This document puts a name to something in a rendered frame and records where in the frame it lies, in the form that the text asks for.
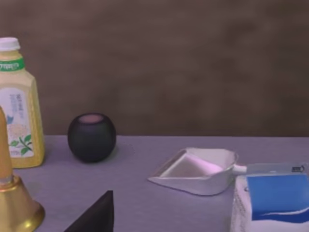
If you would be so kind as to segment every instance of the black ball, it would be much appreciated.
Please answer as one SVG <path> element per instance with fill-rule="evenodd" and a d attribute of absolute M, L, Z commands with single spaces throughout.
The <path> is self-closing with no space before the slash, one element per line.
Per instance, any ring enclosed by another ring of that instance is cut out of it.
<path fill-rule="evenodd" d="M 99 162 L 114 150 L 116 129 L 106 115 L 79 115 L 69 126 L 68 143 L 71 152 L 79 160 L 86 163 Z"/>

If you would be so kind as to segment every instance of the blue label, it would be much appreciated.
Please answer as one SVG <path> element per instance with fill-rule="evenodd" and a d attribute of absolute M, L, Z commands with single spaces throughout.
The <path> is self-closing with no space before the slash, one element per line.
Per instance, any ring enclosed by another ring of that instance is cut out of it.
<path fill-rule="evenodd" d="M 309 181 L 305 174 L 248 176 L 252 220 L 309 221 Z"/>

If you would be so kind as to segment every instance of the table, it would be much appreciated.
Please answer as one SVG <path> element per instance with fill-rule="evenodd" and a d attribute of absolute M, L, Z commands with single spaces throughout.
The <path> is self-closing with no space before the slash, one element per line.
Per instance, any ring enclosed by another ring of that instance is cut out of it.
<path fill-rule="evenodd" d="M 309 138 L 119 136 L 107 161 L 76 160 L 66 136 L 46 136 L 41 167 L 15 170 L 46 210 L 37 232 L 62 232 L 107 190 L 114 190 L 115 232 L 228 232 L 233 186 L 201 197 L 147 181 L 186 147 L 226 148 L 243 164 L 307 161 Z"/>

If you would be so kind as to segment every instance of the green leaf graphic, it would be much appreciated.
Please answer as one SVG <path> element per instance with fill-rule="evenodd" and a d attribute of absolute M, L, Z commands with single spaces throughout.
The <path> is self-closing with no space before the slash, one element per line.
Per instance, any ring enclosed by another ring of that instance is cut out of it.
<path fill-rule="evenodd" d="M 26 137 L 25 137 L 25 143 L 26 142 L 29 142 L 31 140 L 31 134 L 29 134 L 29 135 L 27 135 Z"/>
<path fill-rule="evenodd" d="M 23 149 L 21 149 L 21 154 L 24 155 L 29 151 L 29 148 L 25 147 Z"/>
<path fill-rule="evenodd" d="M 17 146 L 19 144 L 18 141 L 14 140 L 10 143 L 10 146 Z"/>

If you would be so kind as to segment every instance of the green label band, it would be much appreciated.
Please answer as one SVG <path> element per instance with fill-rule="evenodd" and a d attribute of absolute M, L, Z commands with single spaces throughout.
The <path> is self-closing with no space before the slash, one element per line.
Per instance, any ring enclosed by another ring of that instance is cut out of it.
<path fill-rule="evenodd" d="M 14 72 L 25 67 L 24 59 L 0 61 L 0 72 Z"/>

